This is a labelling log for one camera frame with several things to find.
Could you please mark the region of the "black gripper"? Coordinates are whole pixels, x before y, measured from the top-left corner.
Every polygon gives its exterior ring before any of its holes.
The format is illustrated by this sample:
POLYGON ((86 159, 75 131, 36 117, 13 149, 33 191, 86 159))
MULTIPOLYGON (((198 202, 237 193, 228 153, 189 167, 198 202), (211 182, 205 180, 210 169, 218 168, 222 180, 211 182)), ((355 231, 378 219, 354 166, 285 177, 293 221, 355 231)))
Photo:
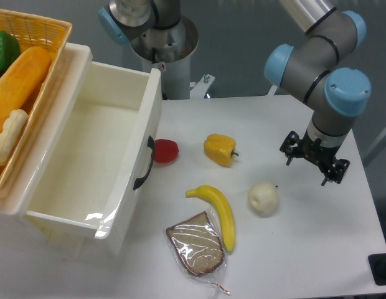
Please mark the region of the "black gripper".
POLYGON ((350 161, 336 159, 335 155, 340 146, 328 148, 321 146, 321 139, 313 141, 309 136, 301 140, 295 131, 290 131, 280 146, 289 166, 294 158, 304 158, 315 164, 324 175, 321 186, 328 182, 340 184, 346 174, 350 161))

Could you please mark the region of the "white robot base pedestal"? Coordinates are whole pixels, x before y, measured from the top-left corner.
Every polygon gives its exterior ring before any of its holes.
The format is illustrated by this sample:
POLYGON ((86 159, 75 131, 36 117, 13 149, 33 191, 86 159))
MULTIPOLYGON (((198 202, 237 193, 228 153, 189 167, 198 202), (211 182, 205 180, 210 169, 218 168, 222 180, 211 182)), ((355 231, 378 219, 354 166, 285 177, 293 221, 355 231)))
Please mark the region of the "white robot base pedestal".
POLYGON ((148 29, 131 42, 131 48, 139 57, 143 71, 160 71, 163 99, 187 100, 209 98, 209 89, 215 80, 214 76, 205 74, 200 80, 191 81, 191 57, 198 44, 196 26, 181 16, 170 29, 148 29))

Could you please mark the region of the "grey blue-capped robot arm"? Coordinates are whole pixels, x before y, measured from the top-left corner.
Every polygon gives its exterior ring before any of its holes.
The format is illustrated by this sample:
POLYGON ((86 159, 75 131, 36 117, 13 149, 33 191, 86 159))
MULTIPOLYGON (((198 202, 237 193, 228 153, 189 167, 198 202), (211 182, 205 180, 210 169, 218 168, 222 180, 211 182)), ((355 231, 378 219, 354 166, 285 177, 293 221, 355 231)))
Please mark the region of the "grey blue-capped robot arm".
MULTIPOLYGON (((366 24, 330 1, 283 1, 282 6, 308 39, 299 48, 279 45, 267 59, 264 75, 313 115, 304 136, 289 133, 280 150, 288 160, 303 158, 316 165, 325 181, 340 183, 349 162, 336 153, 365 110, 372 87, 365 74, 340 68, 339 62, 362 43, 366 24)), ((132 47, 145 71, 160 71, 164 99, 192 96, 191 55, 199 36, 181 14, 179 1, 110 1, 98 18, 114 42, 132 47)))

